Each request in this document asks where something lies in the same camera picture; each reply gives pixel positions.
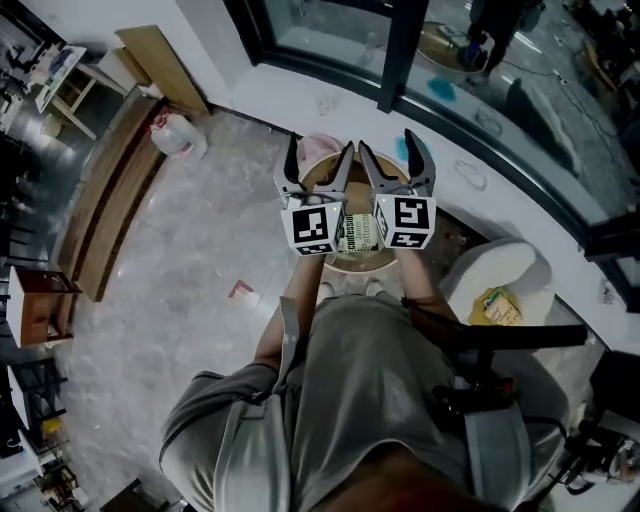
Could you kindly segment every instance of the gray shirt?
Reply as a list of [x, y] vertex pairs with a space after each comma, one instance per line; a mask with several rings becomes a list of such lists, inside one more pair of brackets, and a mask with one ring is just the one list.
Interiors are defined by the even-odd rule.
[[[497, 366], [516, 376], [502, 359], [497, 358]], [[530, 388], [544, 391], [545, 399], [532, 400], [535, 393], [523, 390], [524, 405], [520, 400], [519, 405], [527, 414], [562, 421], [566, 398], [537, 366], [533, 373], [528, 370], [535, 378]], [[312, 509], [382, 443], [404, 445], [432, 470], [466, 486], [466, 444], [442, 432], [430, 414], [435, 405], [433, 388], [451, 385], [453, 377], [446, 357], [413, 327], [404, 308], [388, 294], [347, 295], [323, 302], [314, 318], [306, 359], [289, 374], [292, 391], [285, 396], [289, 417], [285, 425], [292, 440], [292, 510]], [[213, 510], [213, 471], [230, 404], [269, 392], [276, 380], [273, 369], [256, 364], [225, 378], [200, 374], [169, 416], [161, 467], [199, 511]], [[549, 425], [528, 430], [534, 484], [561, 439]]]

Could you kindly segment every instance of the person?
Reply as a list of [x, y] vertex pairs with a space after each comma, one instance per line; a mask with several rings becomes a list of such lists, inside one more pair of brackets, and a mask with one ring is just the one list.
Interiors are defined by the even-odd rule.
[[471, 25], [467, 34], [471, 47], [479, 48], [486, 41], [485, 32], [493, 39], [493, 48], [484, 67], [489, 76], [507, 53], [518, 30], [530, 32], [544, 9], [541, 0], [474, 0], [471, 4]]
[[[429, 341], [434, 332], [420, 311], [456, 316], [434, 285], [422, 251], [397, 250], [396, 256], [405, 299], [415, 308], [405, 309], [375, 280], [365, 295], [333, 297], [331, 286], [321, 284], [323, 255], [301, 258], [284, 291], [295, 302], [301, 344], [283, 397], [291, 472], [291, 499], [284, 510], [501, 510], [474, 496], [465, 439], [440, 428], [433, 413], [438, 405], [433, 389], [451, 386], [456, 370]], [[211, 372], [196, 376], [163, 427], [160, 466], [200, 512], [213, 510], [216, 500], [239, 499], [214, 495], [214, 488], [230, 489], [215, 484], [228, 470], [220, 462], [220, 447], [231, 434], [230, 404], [270, 393], [278, 379], [284, 364], [281, 308], [264, 330], [253, 362], [224, 378]], [[542, 366], [530, 364], [529, 355], [526, 364], [522, 358], [516, 364], [503, 359], [496, 355], [495, 367], [522, 379], [522, 410], [566, 423], [566, 397]], [[562, 439], [550, 425], [527, 425], [527, 432], [533, 486]], [[242, 493], [254, 487], [247, 478]]]

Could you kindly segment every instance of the table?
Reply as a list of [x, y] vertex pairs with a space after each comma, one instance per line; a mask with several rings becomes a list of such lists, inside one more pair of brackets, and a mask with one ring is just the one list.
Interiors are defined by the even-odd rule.
[[464, 32], [444, 23], [426, 21], [420, 31], [417, 53], [435, 65], [438, 74], [457, 84], [482, 72], [481, 68], [465, 66], [460, 61], [461, 49], [470, 42]]
[[[96, 83], [100, 83], [105, 87], [109, 87], [110, 89], [113, 89], [123, 96], [127, 96], [128, 92], [120, 87], [120, 85], [118, 85], [116, 82], [111, 80], [109, 77], [104, 75], [98, 69], [90, 65], [81, 63], [80, 59], [86, 51], [86, 48], [82, 48], [80, 46], [64, 46], [62, 50], [60, 50], [60, 53], [58, 55], [62, 55], [63, 57], [66, 55], [66, 57], [64, 57], [64, 61], [61, 65], [59, 62], [57, 63], [58, 65], [60, 65], [60, 67], [53, 73], [50, 71], [49, 66], [53, 62], [55, 62], [56, 57], [54, 57], [53, 60], [47, 59], [42, 63], [42, 66], [38, 64], [36, 66], [36, 71], [33, 72], [34, 75], [44, 72], [45, 74], [48, 73], [48, 78], [43, 85], [42, 90], [36, 97], [35, 102], [36, 106], [38, 107], [38, 112], [40, 113], [43, 113], [47, 106], [51, 103], [85, 135], [87, 135], [92, 140], [96, 140], [96, 134], [75, 115], [78, 107]], [[75, 86], [71, 86], [78, 93], [78, 96], [73, 104], [69, 105], [58, 95], [58, 91], [74, 69], [77, 69], [78, 71], [89, 77], [89, 83], [82, 90], [77, 89]]]
[[79, 293], [62, 272], [11, 267], [7, 323], [18, 347], [72, 338], [62, 310]]

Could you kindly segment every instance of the white bottle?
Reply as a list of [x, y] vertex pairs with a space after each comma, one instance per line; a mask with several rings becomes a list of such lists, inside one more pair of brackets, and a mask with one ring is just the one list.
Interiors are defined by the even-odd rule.
[[207, 141], [183, 116], [169, 109], [156, 116], [151, 128], [151, 140], [165, 155], [180, 157], [185, 163], [201, 160], [207, 152]]

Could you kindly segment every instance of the backpack strap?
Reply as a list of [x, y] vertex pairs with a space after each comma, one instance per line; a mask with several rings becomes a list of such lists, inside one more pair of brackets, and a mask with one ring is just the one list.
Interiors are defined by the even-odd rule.
[[291, 471], [279, 392], [300, 337], [293, 299], [280, 298], [282, 363], [271, 394], [231, 405], [213, 475], [213, 508], [225, 512], [289, 512]]
[[464, 416], [474, 494], [515, 510], [531, 479], [531, 446], [517, 405]]

